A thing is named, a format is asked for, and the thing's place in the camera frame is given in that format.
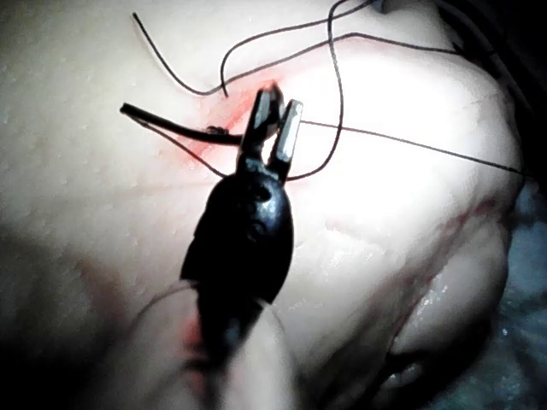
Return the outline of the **left arm needle driver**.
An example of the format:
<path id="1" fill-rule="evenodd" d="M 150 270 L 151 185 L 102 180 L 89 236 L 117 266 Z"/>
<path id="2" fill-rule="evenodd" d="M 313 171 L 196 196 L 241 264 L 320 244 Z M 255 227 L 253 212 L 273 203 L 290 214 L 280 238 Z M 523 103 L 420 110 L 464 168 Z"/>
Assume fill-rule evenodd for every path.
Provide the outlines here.
<path id="1" fill-rule="evenodd" d="M 274 301 L 294 244 L 288 170 L 283 162 L 249 162 L 214 186 L 185 254 L 182 279 Z"/>

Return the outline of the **left arm needle driver jaw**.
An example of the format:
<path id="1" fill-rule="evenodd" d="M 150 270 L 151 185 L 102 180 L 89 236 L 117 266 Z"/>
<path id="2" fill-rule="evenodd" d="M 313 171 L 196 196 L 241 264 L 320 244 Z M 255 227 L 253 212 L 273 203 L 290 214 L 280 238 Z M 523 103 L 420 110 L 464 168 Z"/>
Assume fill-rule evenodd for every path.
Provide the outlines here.
<path id="1" fill-rule="evenodd" d="M 277 176 L 287 176 L 290 171 L 302 114 L 303 103 L 290 100 L 268 159 L 268 170 Z"/>
<path id="2" fill-rule="evenodd" d="M 278 85 L 263 87 L 256 93 L 241 143 L 243 157 L 262 158 L 264 143 L 278 131 L 284 112 L 285 99 Z"/>

